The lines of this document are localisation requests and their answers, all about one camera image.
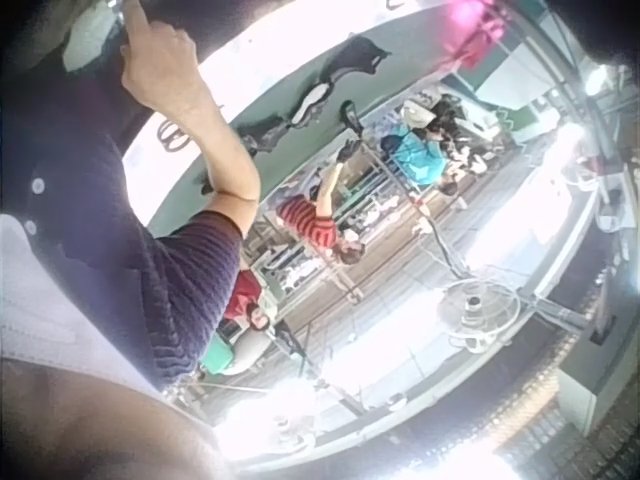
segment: red shirt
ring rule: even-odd
[[[247,307],[252,303],[258,303],[261,293],[262,286],[253,272],[240,270],[231,293],[231,300],[224,312],[224,318],[233,319],[246,315]]]
[[[304,195],[290,198],[276,209],[276,215],[301,238],[316,247],[332,248],[338,239],[338,228],[331,217],[318,217],[316,207]]]

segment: green shirt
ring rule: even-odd
[[[217,333],[213,334],[207,351],[200,359],[202,366],[211,375],[223,372],[233,361],[233,350]]]

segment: button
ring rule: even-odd
[[[26,222],[24,222],[24,229],[29,235],[35,235],[38,231],[38,227],[36,227],[36,224],[31,220],[27,220]]]
[[[44,192],[44,180],[41,178],[35,178],[33,182],[31,182],[31,191],[36,195],[40,195]]]

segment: blue shirt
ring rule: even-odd
[[[400,147],[391,155],[400,170],[417,185],[437,182],[447,166],[440,144],[423,142],[404,125],[397,127],[393,134],[403,136]]]

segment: striped sleeve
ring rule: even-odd
[[[174,332],[194,362],[206,350],[229,303],[239,265],[242,234],[226,216],[204,211],[157,240]]]

